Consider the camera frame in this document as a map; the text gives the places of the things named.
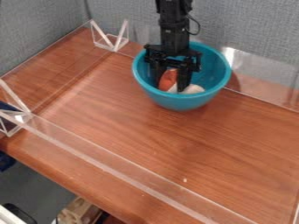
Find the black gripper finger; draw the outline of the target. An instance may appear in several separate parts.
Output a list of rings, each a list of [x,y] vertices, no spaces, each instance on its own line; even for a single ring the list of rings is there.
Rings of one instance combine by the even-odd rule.
[[[193,78],[193,71],[187,66],[178,69],[178,91],[182,92],[190,85]]]
[[[167,65],[165,64],[165,58],[151,58],[150,66],[154,76],[154,84],[157,87],[159,87],[159,82],[167,69]]]

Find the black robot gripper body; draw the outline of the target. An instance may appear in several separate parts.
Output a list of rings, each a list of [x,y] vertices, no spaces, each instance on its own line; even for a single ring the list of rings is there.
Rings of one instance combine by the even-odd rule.
[[[161,43],[145,46],[145,61],[155,71],[162,72],[169,67],[187,68],[201,71],[202,53],[190,47],[191,21],[198,23],[190,12],[193,0],[155,0],[157,13],[161,15]]]

